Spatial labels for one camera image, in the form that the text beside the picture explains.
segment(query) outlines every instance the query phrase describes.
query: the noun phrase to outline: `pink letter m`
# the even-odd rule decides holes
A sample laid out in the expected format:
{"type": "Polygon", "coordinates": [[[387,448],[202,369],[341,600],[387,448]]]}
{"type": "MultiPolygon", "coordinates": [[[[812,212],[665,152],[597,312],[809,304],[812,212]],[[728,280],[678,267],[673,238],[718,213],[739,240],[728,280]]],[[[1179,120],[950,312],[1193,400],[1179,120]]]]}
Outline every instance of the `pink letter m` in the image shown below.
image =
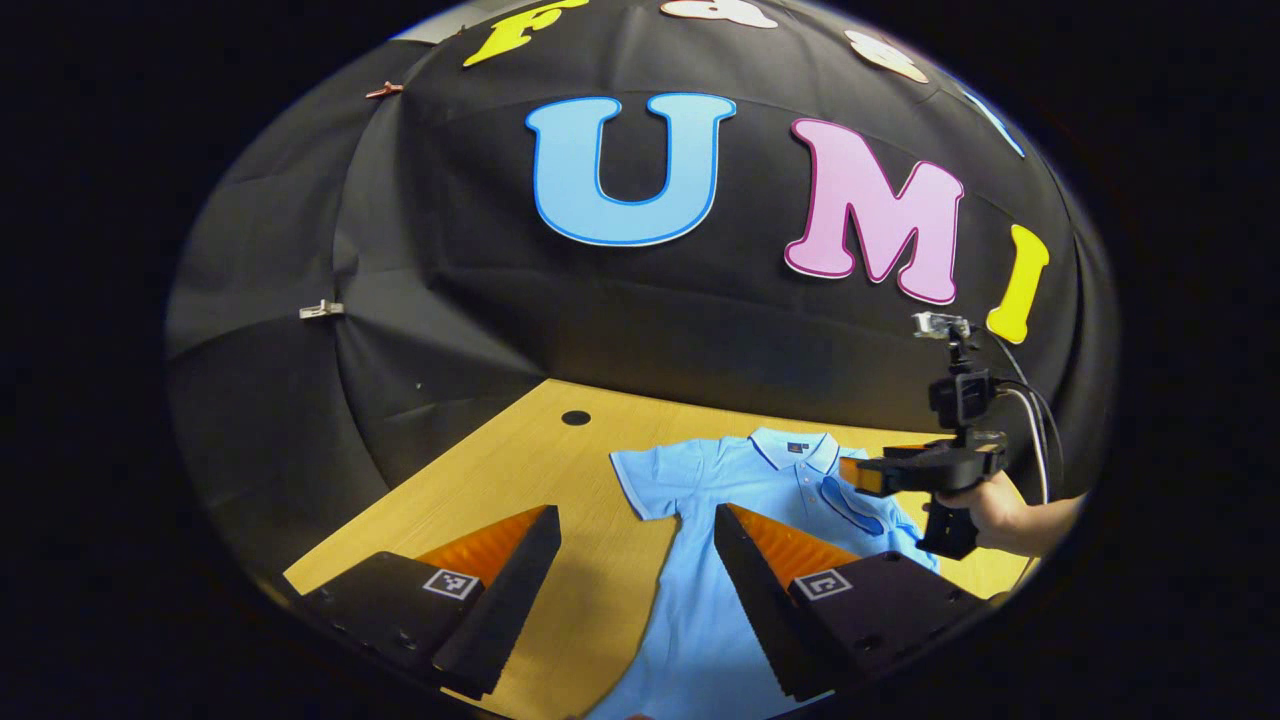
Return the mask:
{"type": "Polygon", "coordinates": [[[854,217],[867,277],[878,283],[893,269],[915,237],[911,263],[899,273],[902,292],[947,305],[956,297],[951,279],[956,249],[956,215],[964,186],[932,163],[916,163],[895,195],[872,149],[856,132],[814,119],[799,119],[791,132],[809,145],[813,156],[813,197],[804,237],[787,245],[794,270],[819,278],[844,278],[854,272],[845,250],[846,215],[854,217]]]}

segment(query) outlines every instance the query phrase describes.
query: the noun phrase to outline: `table surface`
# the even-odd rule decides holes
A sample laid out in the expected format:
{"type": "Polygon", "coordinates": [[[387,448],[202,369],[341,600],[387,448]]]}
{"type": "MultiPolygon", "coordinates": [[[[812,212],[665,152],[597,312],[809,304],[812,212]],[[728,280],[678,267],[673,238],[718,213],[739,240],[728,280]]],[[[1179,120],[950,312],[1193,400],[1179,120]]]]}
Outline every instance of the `table surface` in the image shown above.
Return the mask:
{"type": "MultiPolygon", "coordinates": [[[[609,464],[616,450],[691,438],[746,437],[759,427],[829,432],[873,457],[884,446],[943,437],[750,415],[545,380],[352,519],[285,570],[307,593],[378,551],[416,557],[490,523],[552,503],[561,548],[493,694],[477,705],[521,720],[582,715],[622,676],[640,647],[676,519],[641,521],[609,464]],[[584,410],[591,420],[567,425],[584,410]]],[[[928,495],[895,496],[923,529],[928,495]]],[[[991,597],[1025,559],[979,548],[941,559],[942,577],[991,597]]]]}

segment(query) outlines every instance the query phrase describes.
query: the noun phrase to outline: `shirt sleeve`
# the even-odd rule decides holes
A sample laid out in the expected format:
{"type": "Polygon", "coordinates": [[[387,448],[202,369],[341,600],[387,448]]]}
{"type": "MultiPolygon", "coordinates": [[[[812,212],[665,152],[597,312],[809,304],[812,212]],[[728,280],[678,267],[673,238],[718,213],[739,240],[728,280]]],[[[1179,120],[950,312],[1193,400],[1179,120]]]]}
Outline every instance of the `shirt sleeve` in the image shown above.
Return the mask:
{"type": "Polygon", "coordinates": [[[714,442],[691,439],[644,452],[609,454],[618,484],[641,520],[669,518],[680,501],[694,495],[712,457],[708,445],[714,442]]]}

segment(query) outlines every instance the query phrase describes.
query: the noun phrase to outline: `metal clip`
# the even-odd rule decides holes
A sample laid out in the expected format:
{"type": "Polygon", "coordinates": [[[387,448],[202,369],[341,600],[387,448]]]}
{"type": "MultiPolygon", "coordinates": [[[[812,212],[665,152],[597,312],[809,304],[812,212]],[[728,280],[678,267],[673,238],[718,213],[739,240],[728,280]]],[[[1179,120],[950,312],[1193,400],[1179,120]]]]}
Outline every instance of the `metal clip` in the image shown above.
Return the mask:
{"type": "Polygon", "coordinates": [[[310,320],[311,318],[326,318],[329,315],[343,315],[346,309],[342,302],[329,302],[328,300],[321,300],[320,305],[314,307],[303,307],[298,310],[298,318],[303,320],[310,320]]]}

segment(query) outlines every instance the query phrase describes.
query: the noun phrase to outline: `yellow letter f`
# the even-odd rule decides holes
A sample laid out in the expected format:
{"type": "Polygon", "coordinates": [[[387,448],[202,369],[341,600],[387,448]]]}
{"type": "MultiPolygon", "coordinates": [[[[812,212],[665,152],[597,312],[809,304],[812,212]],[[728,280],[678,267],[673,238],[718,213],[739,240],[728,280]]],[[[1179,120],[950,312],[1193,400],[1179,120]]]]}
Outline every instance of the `yellow letter f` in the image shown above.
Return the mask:
{"type": "Polygon", "coordinates": [[[559,3],[534,8],[518,15],[498,20],[493,24],[493,33],[489,35],[489,40],[485,41],[475,55],[467,58],[462,63],[462,67],[470,68],[481,60],[488,60],[494,55],[520,47],[530,41],[530,37],[525,35],[526,29],[543,29],[559,19],[559,8],[577,8],[579,5],[586,5],[586,3],[588,0],[561,0],[559,3]]]}

